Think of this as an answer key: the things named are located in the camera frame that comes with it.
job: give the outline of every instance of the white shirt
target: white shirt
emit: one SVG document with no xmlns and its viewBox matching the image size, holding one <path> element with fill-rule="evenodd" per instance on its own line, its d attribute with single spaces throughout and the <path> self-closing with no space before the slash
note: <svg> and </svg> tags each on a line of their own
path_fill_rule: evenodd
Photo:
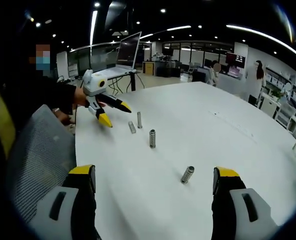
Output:
<svg viewBox="0 0 296 240">
<path fill-rule="evenodd" d="M 266 75 L 263 78 L 257 79 L 257 66 L 253 65 L 246 71 L 246 91 L 249 95 L 259 98 L 262 87 L 266 86 Z"/>
<path fill-rule="evenodd" d="M 209 69 L 209 72 L 210 72 L 210 79 L 209 79 L 208 84 L 210 84 L 212 86 L 213 85 L 218 85 L 219 73 L 215 72 L 215 70 L 212 67 Z"/>
</svg>

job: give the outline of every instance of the laptop screen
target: laptop screen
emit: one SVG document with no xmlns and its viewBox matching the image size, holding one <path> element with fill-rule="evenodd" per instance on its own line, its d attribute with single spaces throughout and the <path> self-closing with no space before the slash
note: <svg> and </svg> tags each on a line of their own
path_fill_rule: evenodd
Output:
<svg viewBox="0 0 296 240">
<path fill-rule="evenodd" d="M 135 67 L 136 55 L 141 34 L 142 32 L 138 32 L 120 41 L 116 63 L 117 65 L 127 66 L 127 68 L 132 69 Z"/>
</svg>

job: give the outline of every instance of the black sleeve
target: black sleeve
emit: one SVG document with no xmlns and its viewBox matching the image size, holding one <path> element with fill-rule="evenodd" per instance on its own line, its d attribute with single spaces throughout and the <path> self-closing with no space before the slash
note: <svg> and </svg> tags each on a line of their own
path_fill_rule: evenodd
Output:
<svg viewBox="0 0 296 240">
<path fill-rule="evenodd" d="M 42 77 L 37 89 L 37 96 L 42 104 L 49 108 L 59 108 L 65 114 L 72 114 L 76 87 L 57 83 L 54 79 Z"/>
</svg>

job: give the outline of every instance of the laptop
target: laptop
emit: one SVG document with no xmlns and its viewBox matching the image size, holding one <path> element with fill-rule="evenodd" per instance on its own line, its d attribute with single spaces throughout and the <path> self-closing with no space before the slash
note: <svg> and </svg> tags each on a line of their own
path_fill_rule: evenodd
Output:
<svg viewBox="0 0 296 240">
<path fill-rule="evenodd" d="M 118 78 L 129 73 L 135 73 L 136 56 L 142 32 L 130 35 L 120 41 L 116 66 L 97 71 L 96 74 L 107 76 L 108 79 Z"/>
</svg>

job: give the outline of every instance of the person's hand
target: person's hand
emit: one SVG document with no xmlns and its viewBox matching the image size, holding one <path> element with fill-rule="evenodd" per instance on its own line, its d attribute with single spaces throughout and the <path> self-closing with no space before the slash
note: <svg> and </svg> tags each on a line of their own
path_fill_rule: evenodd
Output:
<svg viewBox="0 0 296 240">
<path fill-rule="evenodd" d="M 60 110 L 52 111 L 53 114 L 58 118 L 58 120 L 65 126 L 69 124 L 75 124 L 71 117 Z"/>
<path fill-rule="evenodd" d="M 86 94 L 84 93 L 84 90 L 82 88 L 77 87 L 74 91 L 74 103 L 81 106 L 86 106 Z M 103 102 L 99 101 L 98 103 L 101 107 L 106 106 L 106 104 L 104 104 Z"/>
</svg>

